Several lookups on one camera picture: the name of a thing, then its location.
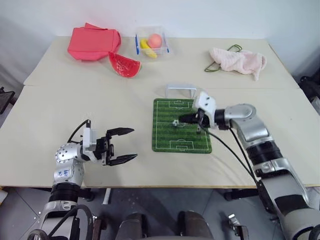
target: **black cable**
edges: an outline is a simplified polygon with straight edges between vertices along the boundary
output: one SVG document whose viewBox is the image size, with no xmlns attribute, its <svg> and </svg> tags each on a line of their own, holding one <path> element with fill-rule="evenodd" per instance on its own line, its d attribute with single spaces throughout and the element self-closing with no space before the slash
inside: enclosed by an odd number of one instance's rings
<svg viewBox="0 0 320 240">
<path fill-rule="evenodd" d="M 211 135 L 212 137 L 214 137 L 215 139 L 217 139 L 220 143 L 222 143 L 234 156 L 235 158 L 239 161 L 239 163 L 241 163 L 241 165 L 244 167 L 244 169 L 248 172 L 248 174 L 254 179 L 254 176 L 251 175 L 251 172 L 249 171 L 249 169 L 246 167 L 246 165 L 241 161 L 241 159 L 238 157 L 238 155 L 224 142 L 221 140 L 220 137 L 218 137 L 217 135 L 209 132 L 206 128 L 204 128 L 201 124 L 199 124 L 200 128 L 202 128 L 203 131 L 205 131 L 207 134 Z"/>
<path fill-rule="evenodd" d="M 93 232 L 94 232 L 94 220 L 92 217 L 92 213 L 90 209 L 86 205 L 77 205 L 74 206 L 71 210 L 69 210 L 66 215 L 57 223 L 57 225 L 52 229 L 49 233 L 49 238 L 52 237 L 53 234 L 58 230 L 58 228 L 69 218 L 72 214 L 74 214 L 78 209 L 82 209 L 85 212 L 87 217 L 87 228 L 86 228 L 86 237 L 85 240 L 92 240 Z"/>
<path fill-rule="evenodd" d="M 320 235 L 320 224 L 315 226 L 309 233 L 308 240 L 317 240 Z"/>
<path fill-rule="evenodd" d="M 52 235 L 55 234 L 55 232 L 60 228 L 60 226 L 71 216 L 76 213 L 77 210 L 83 210 L 85 212 L 85 215 L 87 217 L 87 228 L 86 228 L 86 237 L 85 240 L 92 240 L 93 233 L 94 233 L 94 220 L 92 217 L 92 213 L 90 209 L 86 205 L 77 205 L 74 206 L 71 210 L 69 210 L 66 215 L 55 225 L 55 227 L 52 229 L 52 231 L 49 233 L 49 235 L 46 234 L 45 231 L 41 229 L 35 229 L 32 230 L 27 240 L 33 240 L 35 236 L 40 237 L 43 240 L 50 240 Z"/>
<path fill-rule="evenodd" d="M 244 157 L 244 159 L 245 159 L 245 161 L 246 161 L 246 164 L 247 164 L 248 167 L 249 167 L 251 176 L 253 176 L 253 180 L 254 180 L 255 184 L 257 184 L 258 182 L 257 182 L 256 178 L 254 177 L 254 176 L 255 176 L 254 171 L 253 171 L 253 169 L 252 169 L 252 167 L 251 167 L 251 165 L 250 165 L 250 163 L 249 163 L 249 160 L 248 160 L 248 158 L 247 158 L 247 156 L 246 156 L 246 154 L 245 154 L 244 149 L 242 148 L 242 146 L 241 146 L 241 144 L 240 144 L 240 142 L 239 142 L 239 139 L 237 138 L 237 135 L 236 135 L 235 132 L 232 130 L 232 128 L 229 128 L 229 130 L 230 130 L 230 132 L 232 133 L 232 135 L 233 135 L 236 143 L 238 144 L 238 146 L 239 146 L 239 148 L 240 148 L 240 150 L 241 150 L 241 152 L 242 152 L 242 155 L 243 155 L 243 157 Z"/>
<path fill-rule="evenodd" d="M 78 130 L 87 123 L 87 121 L 89 121 L 89 119 L 85 120 L 83 123 L 81 123 L 71 134 L 71 136 L 69 137 L 67 143 L 71 143 L 72 138 L 74 137 L 74 135 L 78 132 Z"/>
</svg>

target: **soccer field mat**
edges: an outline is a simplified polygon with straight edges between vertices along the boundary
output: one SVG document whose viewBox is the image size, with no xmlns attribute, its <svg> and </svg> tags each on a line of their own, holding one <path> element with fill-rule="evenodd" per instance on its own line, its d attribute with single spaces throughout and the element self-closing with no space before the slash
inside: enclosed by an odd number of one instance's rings
<svg viewBox="0 0 320 240">
<path fill-rule="evenodd" d="M 179 116 L 190 114 L 192 99 L 157 98 L 153 102 L 152 149 L 155 152 L 209 154 L 212 151 L 210 136 L 197 124 L 172 122 Z"/>
</svg>

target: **white wall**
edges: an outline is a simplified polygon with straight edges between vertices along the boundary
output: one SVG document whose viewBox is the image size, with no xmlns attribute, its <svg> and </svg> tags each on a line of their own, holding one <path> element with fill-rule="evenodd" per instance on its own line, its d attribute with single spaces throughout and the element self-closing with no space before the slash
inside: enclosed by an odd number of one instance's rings
<svg viewBox="0 0 320 240">
<path fill-rule="evenodd" d="M 293 76 L 320 65 L 319 0 L 2 0 L 0 78 L 23 83 L 54 36 L 84 22 L 123 36 L 162 25 L 172 37 L 266 38 Z"/>
</svg>

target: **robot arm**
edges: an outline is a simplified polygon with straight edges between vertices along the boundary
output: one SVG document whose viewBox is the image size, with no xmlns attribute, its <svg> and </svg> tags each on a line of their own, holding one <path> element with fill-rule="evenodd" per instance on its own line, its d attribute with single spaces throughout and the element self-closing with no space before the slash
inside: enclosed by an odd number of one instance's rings
<svg viewBox="0 0 320 240">
<path fill-rule="evenodd" d="M 72 141 L 73 135 L 84 124 L 83 140 Z M 114 145 L 110 143 L 112 136 L 125 135 L 132 131 L 134 131 L 132 128 L 119 127 L 107 130 L 105 136 L 97 139 L 95 132 L 91 129 L 91 121 L 86 120 L 73 132 L 68 142 L 58 148 L 55 153 L 56 169 L 51 195 L 42 211 L 39 231 L 50 233 L 71 209 L 75 206 L 80 207 L 77 202 L 85 176 L 84 163 L 101 162 L 103 166 L 114 166 L 124 164 L 137 156 L 137 154 L 128 154 L 112 159 L 114 156 Z M 91 221 L 92 217 L 88 217 L 88 223 Z M 67 240 L 79 239 L 77 237 L 79 231 L 79 219 L 76 218 L 76 214 L 73 214 L 66 218 L 54 236 L 64 236 Z"/>
<path fill-rule="evenodd" d="M 288 240 L 306 240 L 320 224 L 320 211 L 309 207 L 306 189 L 273 137 L 258 118 L 256 108 L 238 104 L 216 109 L 216 101 L 205 92 L 194 100 L 197 113 L 184 115 L 180 122 L 203 127 L 234 128 L 253 165 L 259 196 L 267 211 L 277 214 Z"/>
</svg>

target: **watermelon slice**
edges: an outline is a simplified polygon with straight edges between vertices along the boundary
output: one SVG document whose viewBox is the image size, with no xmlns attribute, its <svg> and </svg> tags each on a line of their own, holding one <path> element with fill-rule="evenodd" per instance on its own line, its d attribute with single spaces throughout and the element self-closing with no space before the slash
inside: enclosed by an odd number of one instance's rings
<svg viewBox="0 0 320 240">
<path fill-rule="evenodd" d="M 113 69 L 122 77 L 133 78 L 141 68 L 141 62 L 109 52 L 109 60 Z"/>
</svg>

